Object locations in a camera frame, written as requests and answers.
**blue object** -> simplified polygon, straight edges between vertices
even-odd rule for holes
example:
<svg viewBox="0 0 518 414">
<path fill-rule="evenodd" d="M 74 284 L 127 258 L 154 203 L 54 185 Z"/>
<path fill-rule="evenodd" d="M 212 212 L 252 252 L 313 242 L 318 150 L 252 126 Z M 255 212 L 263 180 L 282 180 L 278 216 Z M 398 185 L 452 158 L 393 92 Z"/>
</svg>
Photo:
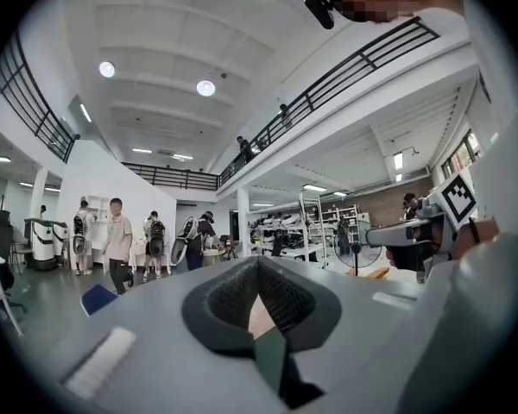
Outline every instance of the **blue object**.
<svg viewBox="0 0 518 414">
<path fill-rule="evenodd" d="M 82 305 L 86 315 L 89 317 L 117 298 L 118 295 L 115 293 L 110 292 L 101 285 L 95 285 L 80 297 L 80 304 Z"/>
</svg>

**window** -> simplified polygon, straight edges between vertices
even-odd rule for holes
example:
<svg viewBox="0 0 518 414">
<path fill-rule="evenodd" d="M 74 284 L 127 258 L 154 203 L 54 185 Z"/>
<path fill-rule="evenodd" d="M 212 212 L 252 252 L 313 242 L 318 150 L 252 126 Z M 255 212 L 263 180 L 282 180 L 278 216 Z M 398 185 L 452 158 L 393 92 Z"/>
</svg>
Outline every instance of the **window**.
<svg viewBox="0 0 518 414">
<path fill-rule="evenodd" d="M 449 159 L 441 166 L 445 179 L 449 178 L 455 172 L 460 172 L 481 157 L 482 149 L 480 148 L 480 144 L 474 133 L 470 130 Z"/>
</svg>

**round ceiling light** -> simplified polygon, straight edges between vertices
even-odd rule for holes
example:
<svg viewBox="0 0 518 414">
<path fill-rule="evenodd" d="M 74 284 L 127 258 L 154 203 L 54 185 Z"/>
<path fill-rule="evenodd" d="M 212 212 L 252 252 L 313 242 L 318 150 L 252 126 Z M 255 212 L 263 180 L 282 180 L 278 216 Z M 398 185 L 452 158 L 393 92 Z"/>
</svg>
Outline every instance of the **round ceiling light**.
<svg viewBox="0 0 518 414">
<path fill-rule="evenodd" d="M 106 78 L 111 78 L 115 75 L 115 67 L 113 66 L 113 63 L 110 63 L 109 61 L 100 63 L 99 69 L 100 73 Z"/>
<path fill-rule="evenodd" d="M 198 83 L 198 94 L 203 95 L 204 97 L 210 97 L 215 93 L 215 85 L 209 81 L 204 79 Z"/>
</svg>

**black pants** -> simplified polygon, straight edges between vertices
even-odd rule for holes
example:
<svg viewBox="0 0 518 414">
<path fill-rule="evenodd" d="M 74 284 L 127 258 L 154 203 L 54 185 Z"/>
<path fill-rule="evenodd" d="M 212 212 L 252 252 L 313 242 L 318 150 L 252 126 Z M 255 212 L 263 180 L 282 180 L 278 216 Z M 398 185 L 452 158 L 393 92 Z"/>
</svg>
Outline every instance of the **black pants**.
<svg viewBox="0 0 518 414">
<path fill-rule="evenodd" d="M 188 266 L 188 271 L 197 270 L 201 268 L 201 265 L 204 260 L 204 255 L 201 252 L 188 250 L 186 252 L 186 265 Z"/>
<path fill-rule="evenodd" d="M 110 276 L 119 296 L 125 293 L 123 282 L 129 280 L 129 271 L 130 267 L 128 262 L 119 259 L 110 259 Z"/>
</svg>

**shorts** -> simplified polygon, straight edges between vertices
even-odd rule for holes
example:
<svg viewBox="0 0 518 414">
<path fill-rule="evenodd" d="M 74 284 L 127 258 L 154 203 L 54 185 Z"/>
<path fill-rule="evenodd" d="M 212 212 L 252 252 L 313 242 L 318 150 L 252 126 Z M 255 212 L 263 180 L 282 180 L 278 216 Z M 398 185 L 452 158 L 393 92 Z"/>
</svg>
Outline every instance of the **shorts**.
<svg viewBox="0 0 518 414">
<path fill-rule="evenodd" d="M 79 261 L 83 256 L 92 256 L 92 241 L 85 241 L 85 251 L 83 254 L 77 255 L 77 261 Z"/>
</svg>

